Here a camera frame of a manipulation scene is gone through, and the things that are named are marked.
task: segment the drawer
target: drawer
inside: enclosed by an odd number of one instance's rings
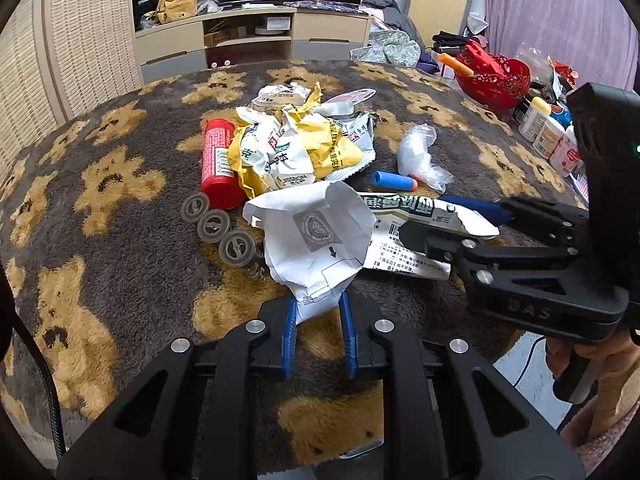
[[[351,59],[351,50],[362,48],[362,43],[346,41],[302,41],[292,42],[291,59],[319,59],[322,61]]]
[[[140,66],[145,84],[165,77],[190,74],[206,68],[207,57],[204,50],[185,52],[184,54],[152,61]]]
[[[202,49],[202,22],[176,25],[136,38],[136,57],[140,65],[172,54]]]
[[[294,40],[345,40],[362,46],[368,24],[367,17],[297,12],[293,16],[292,37]]]

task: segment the tv stand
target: tv stand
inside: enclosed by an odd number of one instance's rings
[[[255,24],[267,16],[290,16],[290,30],[277,36],[255,34]],[[149,83],[204,70],[212,63],[221,66],[227,60],[237,64],[349,59],[351,50],[369,42],[370,25],[371,19],[364,14],[284,6],[232,8],[138,31],[136,61],[144,82]],[[224,40],[212,35],[212,30],[225,27],[244,27],[246,34]]]

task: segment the woven wall panel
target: woven wall panel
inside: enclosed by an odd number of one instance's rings
[[[49,0],[55,79],[75,117],[141,85],[131,0]]]
[[[0,34],[0,184],[15,156],[55,130],[33,40],[33,0],[21,0]]]

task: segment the barcode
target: barcode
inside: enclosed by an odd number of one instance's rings
[[[229,161],[226,158],[227,149],[226,148],[216,148],[216,175],[221,176],[234,176],[234,172],[229,165]]]

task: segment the white box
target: white box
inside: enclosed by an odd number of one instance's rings
[[[266,19],[267,30],[289,30],[291,28],[290,16],[268,16]]]

